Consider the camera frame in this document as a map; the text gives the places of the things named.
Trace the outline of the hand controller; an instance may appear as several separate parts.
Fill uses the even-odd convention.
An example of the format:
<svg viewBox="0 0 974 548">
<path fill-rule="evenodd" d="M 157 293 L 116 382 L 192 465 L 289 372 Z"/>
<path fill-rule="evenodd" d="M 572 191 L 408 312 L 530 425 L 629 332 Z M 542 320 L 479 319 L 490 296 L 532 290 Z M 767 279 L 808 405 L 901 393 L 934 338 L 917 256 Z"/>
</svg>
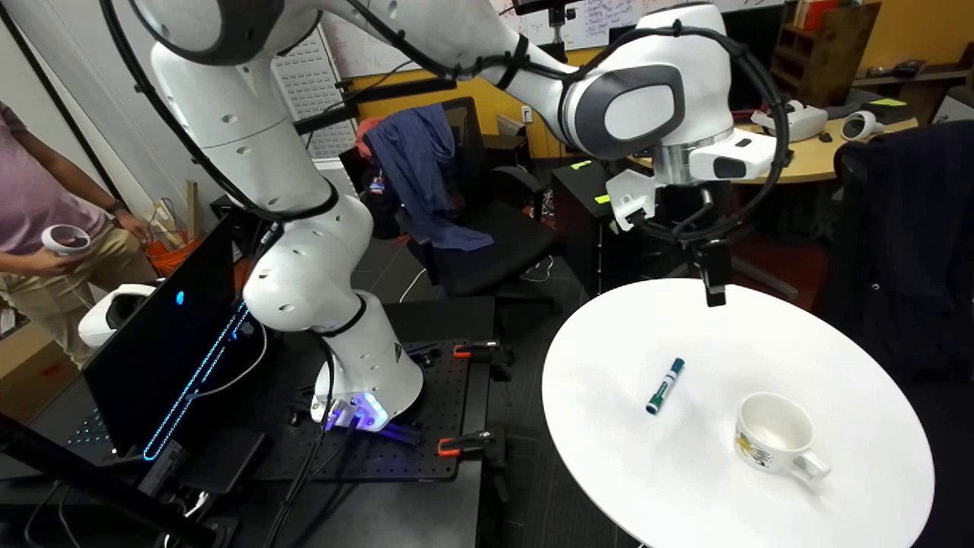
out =
<svg viewBox="0 0 974 548">
<path fill-rule="evenodd" d="M 41 235 L 43 246 L 56 256 L 77 256 L 91 248 L 91 237 L 83 229 L 73 225 L 52 225 Z"/>
<path fill-rule="evenodd" d="M 873 135 L 883 134 L 886 126 L 869 110 L 859 110 L 848 115 L 842 122 L 841 137 L 847 142 L 865 142 Z"/>
</svg>

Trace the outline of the black office chair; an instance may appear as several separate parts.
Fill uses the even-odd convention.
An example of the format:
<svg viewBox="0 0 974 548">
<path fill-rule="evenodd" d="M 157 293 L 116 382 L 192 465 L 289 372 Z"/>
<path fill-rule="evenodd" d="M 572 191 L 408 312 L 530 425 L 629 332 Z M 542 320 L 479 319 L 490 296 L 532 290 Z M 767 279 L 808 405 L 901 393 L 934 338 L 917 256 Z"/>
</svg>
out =
<svg viewBox="0 0 974 548">
<path fill-rule="evenodd" d="M 458 167 L 447 183 L 457 210 L 453 222 L 490 235 L 493 245 L 474 252 L 438 249 L 414 225 L 362 141 L 362 136 L 386 116 L 363 121 L 355 146 L 341 153 L 340 160 L 374 218 L 376 238 L 406 238 L 407 249 L 429 281 L 448 296 L 504 298 L 506 285 L 514 284 L 530 267 L 552 256 L 558 246 L 554 229 L 542 220 L 549 185 L 525 167 L 492 163 L 472 98 L 454 98 L 441 105 L 457 147 Z"/>
</svg>

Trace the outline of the wooden shelf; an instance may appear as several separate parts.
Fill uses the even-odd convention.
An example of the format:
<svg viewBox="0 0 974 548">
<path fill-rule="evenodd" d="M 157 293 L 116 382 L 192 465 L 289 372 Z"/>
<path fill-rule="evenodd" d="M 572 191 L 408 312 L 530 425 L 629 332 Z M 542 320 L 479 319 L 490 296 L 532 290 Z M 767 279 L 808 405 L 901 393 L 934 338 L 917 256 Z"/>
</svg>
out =
<svg viewBox="0 0 974 548">
<path fill-rule="evenodd" d="M 786 0 L 770 62 L 782 93 L 813 107 L 844 104 L 880 9 L 879 1 Z"/>
</svg>

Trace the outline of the white headset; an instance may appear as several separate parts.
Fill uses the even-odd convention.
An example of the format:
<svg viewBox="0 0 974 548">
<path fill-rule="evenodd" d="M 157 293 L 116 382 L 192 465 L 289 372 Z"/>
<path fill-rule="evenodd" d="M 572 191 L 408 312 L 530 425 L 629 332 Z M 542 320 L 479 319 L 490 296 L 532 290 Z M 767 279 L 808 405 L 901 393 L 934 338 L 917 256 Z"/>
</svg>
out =
<svg viewBox="0 0 974 548">
<path fill-rule="evenodd" d="M 121 284 L 108 292 L 80 320 L 80 339 L 90 348 L 103 346 L 158 287 L 152 284 Z"/>
<path fill-rule="evenodd" d="M 797 100 L 790 100 L 785 106 L 788 111 L 789 142 L 817 138 L 822 134 L 829 120 L 825 109 L 804 105 Z M 759 126 L 766 135 L 776 136 L 775 121 L 768 111 L 753 112 L 750 121 Z"/>
</svg>

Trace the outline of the person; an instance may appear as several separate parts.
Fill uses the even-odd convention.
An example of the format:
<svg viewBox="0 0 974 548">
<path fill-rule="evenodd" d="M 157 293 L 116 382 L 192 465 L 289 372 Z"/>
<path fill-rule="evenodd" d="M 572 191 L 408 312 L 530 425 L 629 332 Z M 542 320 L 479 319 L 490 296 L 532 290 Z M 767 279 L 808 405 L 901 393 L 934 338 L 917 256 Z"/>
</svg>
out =
<svg viewBox="0 0 974 548">
<path fill-rule="evenodd" d="M 72 225 L 91 237 L 77 256 L 44 246 L 43 232 Z M 90 360 L 78 327 L 93 288 L 148 283 L 150 228 L 41 139 L 0 101 L 0 299 L 45 330 L 78 367 Z"/>
</svg>

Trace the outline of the whiteboard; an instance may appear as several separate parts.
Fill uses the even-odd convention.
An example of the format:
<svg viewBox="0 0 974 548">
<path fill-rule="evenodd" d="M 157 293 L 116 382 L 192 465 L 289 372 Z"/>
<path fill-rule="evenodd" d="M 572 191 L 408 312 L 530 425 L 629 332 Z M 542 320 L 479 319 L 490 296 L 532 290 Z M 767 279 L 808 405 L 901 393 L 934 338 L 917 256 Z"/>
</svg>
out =
<svg viewBox="0 0 974 548">
<path fill-rule="evenodd" d="M 561 31 L 568 51 L 598 48 L 609 44 L 609 31 L 615 27 L 636 24 L 643 15 L 671 5 L 685 4 L 692 0 L 580 0 L 570 4 L 575 18 L 567 21 Z M 706 0 L 716 4 L 723 13 L 755 11 L 766 7 L 783 6 L 789 0 Z M 489 2 L 501 20 L 529 38 L 536 45 L 550 43 L 554 37 L 549 18 L 543 11 L 518 15 L 512 0 L 450 0 L 451 3 L 469 4 Z M 389 72 L 399 65 L 403 69 L 418 70 L 414 62 L 407 63 L 407 56 L 368 35 L 363 30 L 341 20 L 334 14 L 321 18 L 320 34 L 327 42 L 332 62 L 343 78 L 356 78 Z"/>
</svg>

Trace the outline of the orange and black clamp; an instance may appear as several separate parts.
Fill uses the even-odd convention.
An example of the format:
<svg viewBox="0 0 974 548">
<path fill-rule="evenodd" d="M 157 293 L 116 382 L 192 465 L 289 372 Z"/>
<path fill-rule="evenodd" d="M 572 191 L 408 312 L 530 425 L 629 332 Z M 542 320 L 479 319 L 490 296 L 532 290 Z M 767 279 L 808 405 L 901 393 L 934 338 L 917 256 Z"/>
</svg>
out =
<svg viewBox="0 0 974 548">
<path fill-rule="evenodd" d="M 461 458 L 475 453 L 490 466 L 507 467 L 507 431 L 504 428 L 478 430 L 441 439 L 436 447 L 436 454 L 442 458 Z"/>
<path fill-rule="evenodd" d="M 454 358 L 465 358 L 469 364 L 487 365 L 494 382 L 509 382 L 512 379 L 511 367 L 516 358 L 514 351 L 498 340 L 473 341 L 454 346 Z"/>
</svg>

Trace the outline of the white mug with print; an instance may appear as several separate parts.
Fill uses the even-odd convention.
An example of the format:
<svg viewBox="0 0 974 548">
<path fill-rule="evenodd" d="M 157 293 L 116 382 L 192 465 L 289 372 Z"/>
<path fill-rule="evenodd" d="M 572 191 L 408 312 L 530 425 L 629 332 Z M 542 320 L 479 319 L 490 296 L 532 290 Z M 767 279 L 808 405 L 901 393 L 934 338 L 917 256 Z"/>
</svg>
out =
<svg viewBox="0 0 974 548">
<path fill-rule="evenodd" d="M 753 393 L 737 407 L 734 450 L 758 471 L 792 476 L 807 486 L 820 483 L 832 468 L 813 450 L 814 442 L 807 411 L 780 394 Z"/>
</svg>

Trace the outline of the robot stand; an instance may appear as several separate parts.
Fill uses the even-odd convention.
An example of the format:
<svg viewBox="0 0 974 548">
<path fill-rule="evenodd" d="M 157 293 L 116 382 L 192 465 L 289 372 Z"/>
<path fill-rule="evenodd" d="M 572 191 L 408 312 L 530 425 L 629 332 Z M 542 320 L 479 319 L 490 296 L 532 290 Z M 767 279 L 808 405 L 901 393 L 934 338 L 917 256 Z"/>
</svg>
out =
<svg viewBox="0 0 974 548">
<path fill-rule="evenodd" d="M 334 428 L 314 461 L 313 479 L 292 505 L 275 548 L 463 548 L 476 545 L 482 465 L 439 457 L 436 445 L 485 425 L 489 374 L 486 365 L 453 357 L 465 336 L 487 339 L 493 302 L 470 299 L 459 320 L 446 316 L 452 301 L 387 305 L 403 329 L 405 347 L 417 352 L 438 344 L 441 354 L 423 370 L 423 392 L 397 425 L 423 433 L 417 447 L 381 434 L 345 437 Z M 313 421 L 289 422 L 291 406 L 307 410 L 299 390 L 314 382 L 323 364 L 309 334 L 283 333 L 257 368 L 228 388 L 226 424 L 260 431 L 265 440 L 247 476 L 220 512 L 239 520 L 231 548 L 262 548 L 279 503 L 299 471 L 316 434 Z"/>
</svg>

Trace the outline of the black monitor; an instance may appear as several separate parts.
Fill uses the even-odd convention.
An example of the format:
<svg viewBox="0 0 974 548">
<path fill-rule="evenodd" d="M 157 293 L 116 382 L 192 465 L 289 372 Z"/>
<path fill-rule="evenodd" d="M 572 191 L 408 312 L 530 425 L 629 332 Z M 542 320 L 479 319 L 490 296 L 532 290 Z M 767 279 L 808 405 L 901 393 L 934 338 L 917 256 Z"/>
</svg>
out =
<svg viewBox="0 0 974 548">
<path fill-rule="evenodd" d="M 241 340 L 248 308 L 234 280 L 234 239 L 253 223 L 223 216 L 98 349 L 82 372 L 100 426 L 72 444 L 107 444 L 111 457 L 151 461 Z"/>
</svg>

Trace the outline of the black power brick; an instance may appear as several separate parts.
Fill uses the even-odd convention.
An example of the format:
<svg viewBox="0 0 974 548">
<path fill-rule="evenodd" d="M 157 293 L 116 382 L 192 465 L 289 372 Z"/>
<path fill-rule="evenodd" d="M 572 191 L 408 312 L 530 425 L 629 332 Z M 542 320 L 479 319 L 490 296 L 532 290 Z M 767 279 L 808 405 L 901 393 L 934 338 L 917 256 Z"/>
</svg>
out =
<svg viewBox="0 0 974 548">
<path fill-rule="evenodd" d="M 178 482 L 209 495 L 229 495 L 246 476 L 266 441 L 266 433 L 250 428 L 223 428 L 191 457 Z"/>
</svg>

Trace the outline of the black computer tower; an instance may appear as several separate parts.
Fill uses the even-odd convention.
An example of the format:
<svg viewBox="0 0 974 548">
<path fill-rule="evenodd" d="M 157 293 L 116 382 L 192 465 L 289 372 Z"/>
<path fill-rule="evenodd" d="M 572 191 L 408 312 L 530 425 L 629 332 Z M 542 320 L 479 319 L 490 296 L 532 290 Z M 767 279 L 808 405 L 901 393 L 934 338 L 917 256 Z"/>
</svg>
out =
<svg viewBox="0 0 974 548">
<path fill-rule="evenodd" d="M 605 201 L 608 179 L 599 161 L 577 162 L 551 174 L 563 257 L 592 298 L 640 278 L 642 242 L 635 232 L 613 224 L 613 210 Z"/>
</svg>

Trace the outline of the orange bucket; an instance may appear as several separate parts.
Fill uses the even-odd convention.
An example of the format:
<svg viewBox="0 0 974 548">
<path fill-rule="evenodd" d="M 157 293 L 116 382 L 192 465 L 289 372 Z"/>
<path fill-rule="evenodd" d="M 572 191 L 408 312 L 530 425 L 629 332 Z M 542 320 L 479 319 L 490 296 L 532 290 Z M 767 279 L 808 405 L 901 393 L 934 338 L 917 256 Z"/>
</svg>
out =
<svg viewBox="0 0 974 548">
<path fill-rule="evenodd" d="M 178 235 L 182 239 L 181 245 L 173 245 L 169 240 L 170 236 Z M 191 238 L 186 230 L 180 231 L 156 231 L 154 240 L 144 253 L 151 266 L 160 277 L 168 277 L 205 239 L 205 234 Z"/>
</svg>

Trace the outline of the blue cloth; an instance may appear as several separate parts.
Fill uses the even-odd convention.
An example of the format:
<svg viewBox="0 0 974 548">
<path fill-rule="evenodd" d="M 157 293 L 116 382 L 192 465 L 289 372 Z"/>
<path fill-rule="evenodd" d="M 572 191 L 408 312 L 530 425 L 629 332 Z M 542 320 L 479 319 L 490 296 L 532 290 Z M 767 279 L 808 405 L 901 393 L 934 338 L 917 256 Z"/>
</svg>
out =
<svg viewBox="0 0 974 548">
<path fill-rule="evenodd" d="M 362 136 L 405 212 L 432 246 L 474 252 L 493 245 L 481 231 L 453 222 L 447 183 L 458 167 L 452 128 L 441 104 L 386 116 Z"/>
</svg>

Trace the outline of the round beige desk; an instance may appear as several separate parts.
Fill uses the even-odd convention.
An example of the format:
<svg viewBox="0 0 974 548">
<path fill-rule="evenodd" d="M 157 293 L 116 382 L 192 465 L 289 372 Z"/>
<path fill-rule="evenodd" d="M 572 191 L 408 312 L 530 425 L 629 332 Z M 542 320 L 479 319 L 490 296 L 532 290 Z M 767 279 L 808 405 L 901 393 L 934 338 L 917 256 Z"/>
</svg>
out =
<svg viewBox="0 0 974 548">
<path fill-rule="evenodd" d="M 793 159 L 788 167 L 782 171 L 778 184 L 791 184 L 791 183 L 816 183 L 817 181 L 831 180 L 835 178 L 834 163 L 832 159 L 835 153 L 839 150 L 839 147 L 845 143 L 842 138 L 842 123 L 845 118 L 829 120 L 825 125 L 825 131 L 832 136 L 831 142 L 821 142 L 820 139 L 806 139 L 800 140 L 799 142 L 794 142 L 790 144 L 790 149 L 793 151 Z M 891 134 L 891 132 L 904 131 L 904 129 L 911 129 L 918 127 L 918 121 L 916 118 L 911 118 L 902 122 L 897 122 L 894 124 L 886 125 L 886 134 Z M 746 131 L 757 132 L 757 126 L 753 124 L 738 124 L 735 126 L 738 129 L 745 129 Z M 650 158 L 637 158 L 629 157 L 630 163 L 633 165 L 641 165 L 651 169 L 653 167 L 653 160 Z M 738 180 L 733 181 L 735 184 L 744 185 L 762 185 L 764 184 L 766 176 L 761 176 L 755 178 L 755 180 Z"/>
</svg>

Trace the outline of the cardboard box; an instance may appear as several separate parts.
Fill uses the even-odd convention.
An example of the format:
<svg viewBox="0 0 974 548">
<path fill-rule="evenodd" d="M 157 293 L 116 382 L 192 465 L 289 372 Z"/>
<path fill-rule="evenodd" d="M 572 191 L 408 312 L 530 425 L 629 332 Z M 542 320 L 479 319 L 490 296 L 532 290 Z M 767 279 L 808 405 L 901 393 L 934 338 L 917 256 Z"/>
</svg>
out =
<svg viewBox="0 0 974 548">
<path fill-rule="evenodd" d="M 27 424 L 77 375 L 62 347 L 25 323 L 0 340 L 0 413 Z"/>
</svg>

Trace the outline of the green marker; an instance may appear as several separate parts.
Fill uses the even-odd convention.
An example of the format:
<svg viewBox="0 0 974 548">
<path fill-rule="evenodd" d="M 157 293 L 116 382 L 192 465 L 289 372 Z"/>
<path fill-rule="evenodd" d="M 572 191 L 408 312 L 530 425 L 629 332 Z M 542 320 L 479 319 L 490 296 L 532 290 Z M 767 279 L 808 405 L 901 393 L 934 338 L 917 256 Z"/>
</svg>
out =
<svg viewBox="0 0 974 548">
<path fill-rule="evenodd" d="M 660 385 L 658 385 L 654 394 L 651 395 L 651 398 L 648 399 L 647 405 L 645 406 L 648 413 L 656 416 L 660 412 L 665 401 L 667 401 L 669 393 L 683 371 L 684 365 L 685 361 L 682 358 L 675 358 L 673 364 L 664 375 L 664 378 L 662 378 Z"/>
</svg>

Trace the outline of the white pegboard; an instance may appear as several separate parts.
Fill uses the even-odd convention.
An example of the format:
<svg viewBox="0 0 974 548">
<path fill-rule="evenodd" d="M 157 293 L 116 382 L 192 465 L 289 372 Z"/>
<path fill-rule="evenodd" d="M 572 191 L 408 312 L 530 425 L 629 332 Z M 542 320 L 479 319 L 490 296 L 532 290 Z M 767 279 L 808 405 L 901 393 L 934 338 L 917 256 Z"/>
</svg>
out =
<svg viewBox="0 0 974 548">
<path fill-rule="evenodd" d="M 284 56 L 276 56 L 272 72 L 295 122 L 320 114 L 341 98 L 336 87 L 336 67 L 320 28 Z M 337 159 L 355 144 L 355 124 L 348 120 L 338 122 L 317 129 L 313 136 L 304 135 L 303 140 L 314 160 Z"/>
</svg>

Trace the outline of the chair with dark jacket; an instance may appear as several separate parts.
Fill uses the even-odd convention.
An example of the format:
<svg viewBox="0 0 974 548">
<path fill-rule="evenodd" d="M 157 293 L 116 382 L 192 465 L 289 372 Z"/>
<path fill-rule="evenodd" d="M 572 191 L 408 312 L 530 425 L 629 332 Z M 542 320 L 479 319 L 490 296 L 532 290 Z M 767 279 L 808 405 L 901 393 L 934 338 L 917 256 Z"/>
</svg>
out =
<svg viewBox="0 0 974 548">
<path fill-rule="evenodd" d="M 899 384 L 974 378 L 974 120 L 845 143 L 813 312 Z"/>
</svg>

